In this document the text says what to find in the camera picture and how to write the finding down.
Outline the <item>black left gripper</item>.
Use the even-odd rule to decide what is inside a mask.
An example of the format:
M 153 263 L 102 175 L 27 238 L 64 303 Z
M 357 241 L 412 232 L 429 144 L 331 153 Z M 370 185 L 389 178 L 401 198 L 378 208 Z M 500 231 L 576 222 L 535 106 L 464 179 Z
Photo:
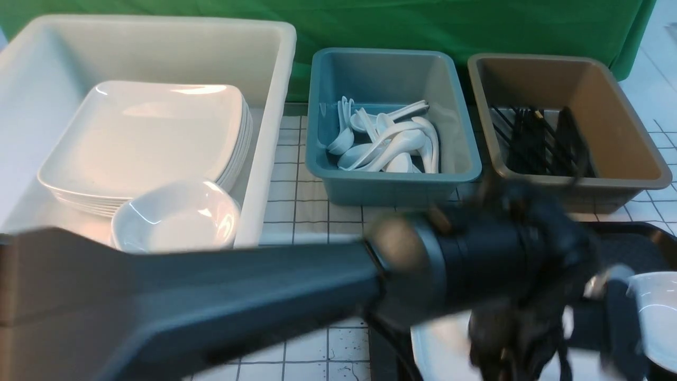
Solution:
M 527 272 L 508 301 L 472 311 L 471 365 L 483 380 L 537 380 L 557 357 L 560 379 L 571 380 L 562 318 L 599 270 L 590 234 L 556 195 L 527 180 L 489 180 L 473 203 L 525 230 Z

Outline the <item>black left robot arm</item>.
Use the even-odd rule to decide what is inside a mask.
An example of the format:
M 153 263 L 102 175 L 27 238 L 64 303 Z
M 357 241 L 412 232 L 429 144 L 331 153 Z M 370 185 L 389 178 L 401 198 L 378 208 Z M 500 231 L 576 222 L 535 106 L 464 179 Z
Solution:
M 598 270 L 591 234 L 524 180 L 351 242 L 143 255 L 58 227 L 2 234 L 2 380 L 182 379 L 356 314 L 560 321 Z

